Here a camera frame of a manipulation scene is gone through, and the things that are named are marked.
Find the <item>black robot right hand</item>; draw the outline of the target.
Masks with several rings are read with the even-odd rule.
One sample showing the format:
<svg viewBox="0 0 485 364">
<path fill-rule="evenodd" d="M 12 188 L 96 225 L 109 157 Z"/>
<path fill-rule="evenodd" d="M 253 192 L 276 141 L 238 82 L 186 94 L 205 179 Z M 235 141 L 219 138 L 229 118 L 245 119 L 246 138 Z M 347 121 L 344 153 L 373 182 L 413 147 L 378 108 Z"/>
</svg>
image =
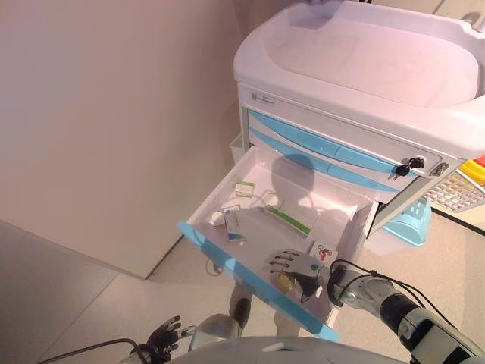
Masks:
<svg viewBox="0 0 485 364">
<path fill-rule="evenodd" d="M 325 290 L 330 277 L 329 268 L 321 261 L 291 249 L 276 252 L 263 269 L 278 291 L 302 305 Z"/>
</svg>

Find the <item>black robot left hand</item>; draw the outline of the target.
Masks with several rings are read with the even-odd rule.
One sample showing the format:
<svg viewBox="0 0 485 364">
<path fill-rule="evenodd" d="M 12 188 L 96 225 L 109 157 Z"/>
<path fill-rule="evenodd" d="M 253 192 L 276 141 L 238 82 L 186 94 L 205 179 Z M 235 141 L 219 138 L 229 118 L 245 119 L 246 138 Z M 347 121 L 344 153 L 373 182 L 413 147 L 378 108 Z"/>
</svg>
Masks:
<svg viewBox="0 0 485 364">
<path fill-rule="evenodd" d="M 150 352 L 150 363 L 171 361 L 171 353 L 178 348 L 178 341 L 190 334 L 189 328 L 182 328 L 181 317 L 176 315 L 160 325 L 146 342 Z"/>
</svg>

